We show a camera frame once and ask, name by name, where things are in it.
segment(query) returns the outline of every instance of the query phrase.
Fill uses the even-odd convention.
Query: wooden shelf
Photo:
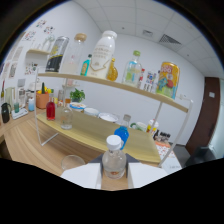
[[[88,76],[61,74],[61,73],[57,73],[57,72],[39,73],[38,76],[68,78],[68,79],[75,79],[75,80],[81,80],[81,81],[93,82],[93,83],[98,83],[98,84],[102,84],[102,85],[106,85],[106,86],[111,86],[111,87],[115,87],[118,89],[123,89],[123,90],[129,91],[129,92],[137,93],[139,95],[146,96],[146,97],[152,98],[154,100],[158,100],[158,101],[168,104],[174,108],[177,108],[185,113],[188,112],[188,108],[174,102],[172,99],[169,99],[168,97],[165,97],[165,96],[162,96],[159,94],[153,94],[153,93],[150,93],[150,92],[138,89],[138,88],[134,88],[132,86],[124,85],[122,83],[112,82],[109,80],[88,77]]]
[[[35,54],[43,54],[43,55],[49,55],[50,52],[48,51],[42,51],[42,50],[37,50],[37,49],[29,49],[27,53],[35,53]]]
[[[61,109],[62,107],[56,109],[56,118],[54,121],[48,121],[46,113],[37,115],[37,119],[53,128],[59,134],[85,147],[100,153],[108,150],[106,138],[114,134],[115,129],[119,127],[118,124],[73,111],[73,127],[70,130],[64,130],[60,126]],[[152,136],[132,128],[129,128],[128,132],[129,138],[123,152],[142,162],[158,165],[161,160]]]

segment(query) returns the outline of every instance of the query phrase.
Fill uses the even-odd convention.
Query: poster
[[[2,72],[2,79],[3,79],[3,80],[7,77],[7,74],[8,74],[8,71],[9,71],[10,63],[11,63],[11,62],[7,62],[7,63],[5,64],[5,67],[4,67],[3,72]]]
[[[18,47],[17,48],[16,53],[15,53],[13,59],[12,59],[13,61],[18,61],[19,56],[20,56],[22,50],[23,50],[23,47]]]
[[[46,34],[52,34],[54,30],[55,30],[55,28],[53,26],[47,26],[44,29],[44,33],[46,33]]]
[[[37,23],[36,27],[42,28],[46,22],[47,22],[46,20],[40,20],[40,21]]]
[[[12,57],[13,57],[13,55],[14,55],[14,53],[15,53],[15,50],[16,50],[16,48],[17,48],[17,46],[18,46],[18,44],[19,44],[19,42],[20,42],[20,40],[22,39],[22,37],[23,37],[24,34],[25,34],[25,32],[21,33],[21,34],[19,35],[19,37],[16,39],[14,45],[13,45],[12,48],[10,49],[10,52],[9,52],[8,57],[7,57],[7,59],[6,59],[7,61],[12,59]]]
[[[15,78],[16,67],[17,67],[17,62],[12,63],[10,72],[9,72],[9,79]]]
[[[17,47],[17,45],[13,45],[13,47],[11,48],[11,50],[10,50],[10,52],[8,54],[8,57],[6,58],[7,61],[12,59],[12,57],[13,57],[13,55],[15,53],[16,47]]]
[[[37,63],[31,62],[26,64],[25,75],[36,75]]]
[[[23,37],[23,40],[31,41],[35,34],[36,34],[36,31],[29,31],[25,34],[25,36]]]

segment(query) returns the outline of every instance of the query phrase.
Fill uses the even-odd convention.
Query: door
[[[213,150],[216,159],[221,159],[224,157],[224,80],[220,80],[221,87],[221,102],[219,109],[219,118],[214,131],[214,134],[209,143],[209,147]]]
[[[205,77],[205,89],[198,121],[186,144],[190,155],[198,146],[208,146],[219,114],[220,83],[218,78]]]

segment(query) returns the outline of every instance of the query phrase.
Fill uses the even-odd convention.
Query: green plant
[[[83,99],[85,99],[85,93],[83,92],[83,90],[79,91],[75,88],[75,92],[70,92],[70,98],[78,99],[78,101],[81,102]]]

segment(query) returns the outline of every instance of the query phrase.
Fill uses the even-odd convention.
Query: yellow container
[[[156,93],[175,100],[179,76],[180,68],[177,65],[171,62],[163,62],[160,69]]]

